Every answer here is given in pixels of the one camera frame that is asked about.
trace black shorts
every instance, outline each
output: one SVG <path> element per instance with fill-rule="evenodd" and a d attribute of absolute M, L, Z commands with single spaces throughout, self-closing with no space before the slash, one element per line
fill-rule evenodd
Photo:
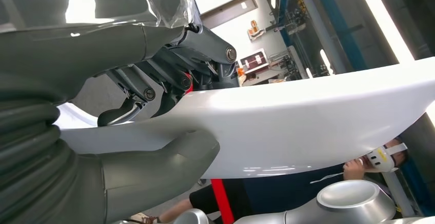
<path fill-rule="evenodd" d="M 228 202 L 234 216 L 238 220 L 244 216 L 252 215 L 252 209 L 248 195 L 245 191 L 245 185 L 242 179 L 224 179 L 223 184 L 227 193 Z M 218 203 L 214 197 L 213 188 L 206 186 L 189 195 L 192 206 L 196 209 L 211 214 L 219 211 Z"/>

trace workshop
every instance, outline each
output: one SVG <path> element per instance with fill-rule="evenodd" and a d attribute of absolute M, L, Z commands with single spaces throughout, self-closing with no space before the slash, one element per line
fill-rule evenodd
<path fill-rule="evenodd" d="M 0 0 L 1 224 L 435 224 L 435 0 Z"/>

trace person's arm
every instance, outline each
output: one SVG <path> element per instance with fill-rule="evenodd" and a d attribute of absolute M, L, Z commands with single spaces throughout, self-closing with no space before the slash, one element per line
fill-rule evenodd
<path fill-rule="evenodd" d="M 365 169 L 359 159 L 348 161 L 344 164 L 343 169 L 344 180 L 364 178 Z"/>

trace white curved panel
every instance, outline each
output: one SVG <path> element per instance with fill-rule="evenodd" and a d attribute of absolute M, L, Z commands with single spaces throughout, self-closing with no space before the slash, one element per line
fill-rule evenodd
<path fill-rule="evenodd" d="M 435 58 L 295 82 L 192 92 L 167 114 L 64 130 L 78 153 L 157 150 L 204 129 L 221 150 L 205 178 L 299 173 L 343 163 L 396 137 L 435 99 Z"/>
<path fill-rule="evenodd" d="M 57 107 L 61 112 L 54 123 L 61 129 L 79 129 L 97 127 L 97 117 L 86 113 L 72 103 L 64 103 Z"/>

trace yellow sticker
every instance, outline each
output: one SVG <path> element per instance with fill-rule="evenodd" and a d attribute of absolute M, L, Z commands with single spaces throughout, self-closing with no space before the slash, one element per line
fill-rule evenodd
<path fill-rule="evenodd" d="M 382 153 L 382 150 L 381 150 L 381 149 L 378 149 L 378 153 L 379 153 L 379 155 L 382 157 L 382 159 L 383 159 L 384 161 L 387 161 L 387 158 L 385 157 L 384 153 Z"/>

